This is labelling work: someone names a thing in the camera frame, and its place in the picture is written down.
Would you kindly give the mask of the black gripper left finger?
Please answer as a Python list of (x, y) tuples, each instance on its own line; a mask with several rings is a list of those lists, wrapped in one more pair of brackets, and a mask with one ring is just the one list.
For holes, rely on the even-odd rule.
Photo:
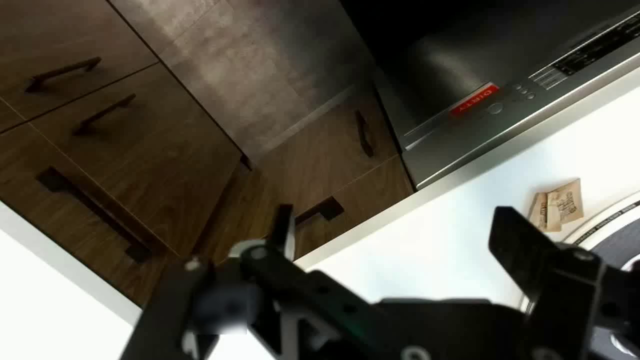
[(279, 204), (275, 208), (271, 232), (267, 237), (267, 245), (275, 249), (286, 258), (295, 254), (295, 237), (294, 237), (294, 206)]

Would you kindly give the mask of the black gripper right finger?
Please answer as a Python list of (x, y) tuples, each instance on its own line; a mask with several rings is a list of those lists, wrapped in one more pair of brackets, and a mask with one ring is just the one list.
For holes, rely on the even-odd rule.
[(518, 210), (510, 206), (493, 210), (488, 249), (535, 308), (556, 298), (561, 249)]

